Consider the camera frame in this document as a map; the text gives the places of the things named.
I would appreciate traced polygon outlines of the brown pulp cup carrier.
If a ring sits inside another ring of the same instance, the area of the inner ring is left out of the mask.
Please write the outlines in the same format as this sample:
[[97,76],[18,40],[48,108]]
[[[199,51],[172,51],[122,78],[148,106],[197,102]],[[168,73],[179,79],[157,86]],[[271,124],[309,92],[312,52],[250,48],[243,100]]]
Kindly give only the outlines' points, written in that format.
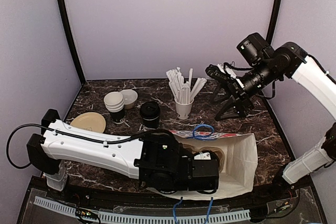
[[216,160],[218,163],[218,171],[221,173],[225,165],[224,151],[218,147],[202,147],[196,148],[189,144],[182,144],[185,149],[193,154],[194,160]]

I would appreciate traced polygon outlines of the checkered paper bag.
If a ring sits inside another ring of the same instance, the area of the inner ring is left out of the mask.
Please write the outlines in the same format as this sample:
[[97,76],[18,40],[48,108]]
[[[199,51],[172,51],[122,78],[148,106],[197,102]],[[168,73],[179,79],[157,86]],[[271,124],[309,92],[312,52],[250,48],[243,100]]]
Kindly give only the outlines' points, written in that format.
[[211,194],[195,191],[179,191],[165,197],[192,201],[233,198],[249,193],[254,188],[254,178],[258,166],[256,138],[253,133],[214,133],[202,132],[205,140],[197,140],[191,131],[172,131],[178,142],[192,153],[207,150],[219,158],[218,190]]

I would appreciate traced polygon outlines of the stack of paper cups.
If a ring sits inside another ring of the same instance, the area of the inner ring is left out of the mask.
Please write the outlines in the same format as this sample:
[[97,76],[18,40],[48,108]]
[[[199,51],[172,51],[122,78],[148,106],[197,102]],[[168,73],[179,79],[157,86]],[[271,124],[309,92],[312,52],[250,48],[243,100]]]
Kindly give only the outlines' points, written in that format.
[[124,97],[121,92],[110,92],[104,97],[104,104],[115,124],[121,124],[125,120]]

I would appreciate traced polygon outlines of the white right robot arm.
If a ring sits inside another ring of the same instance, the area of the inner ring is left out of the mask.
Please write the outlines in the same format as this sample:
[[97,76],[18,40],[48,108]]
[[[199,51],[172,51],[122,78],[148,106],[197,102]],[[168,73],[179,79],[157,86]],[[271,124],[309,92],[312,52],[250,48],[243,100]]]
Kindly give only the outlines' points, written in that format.
[[[205,70],[210,78],[218,82],[216,88],[225,92],[224,97],[219,100],[214,100],[218,91],[213,93],[214,103],[224,102],[214,117],[215,121],[246,118],[254,109],[251,97],[260,96],[260,91],[272,83],[272,96],[261,98],[273,99],[277,81],[283,81],[284,77],[293,80],[305,88],[324,109],[318,112],[317,102],[313,105],[304,98],[304,104],[300,105],[299,109],[293,109],[287,120],[294,123],[294,119],[299,119],[298,113],[303,109],[304,115],[300,120],[310,123],[306,128],[312,136],[317,136],[312,130],[317,130],[318,126],[327,129],[322,124],[327,122],[323,116],[333,118],[334,123],[313,148],[279,170],[278,176],[281,178],[268,187],[268,195],[273,200],[280,199],[287,193],[288,184],[292,185],[309,174],[314,174],[314,182],[320,180],[318,184],[321,187],[322,178],[327,177],[318,172],[335,164],[335,80],[316,57],[293,41],[286,42],[274,50],[263,39],[259,41],[248,37],[237,46],[237,50],[250,68],[236,68],[224,62],[223,67],[209,65]],[[243,76],[237,76],[232,70],[247,72]]]

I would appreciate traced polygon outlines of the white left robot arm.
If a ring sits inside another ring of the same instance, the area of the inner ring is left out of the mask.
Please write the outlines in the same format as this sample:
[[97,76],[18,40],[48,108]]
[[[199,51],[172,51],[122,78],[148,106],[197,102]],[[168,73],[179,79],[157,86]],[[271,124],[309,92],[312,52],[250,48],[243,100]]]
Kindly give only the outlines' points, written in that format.
[[219,187],[219,160],[206,152],[201,158],[185,149],[168,130],[131,136],[83,130],[64,123],[50,109],[26,148],[29,164],[43,172],[47,185],[63,201],[74,197],[66,181],[64,161],[100,167],[136,179],[140,185],[169,195],[179,191],[212,194]]

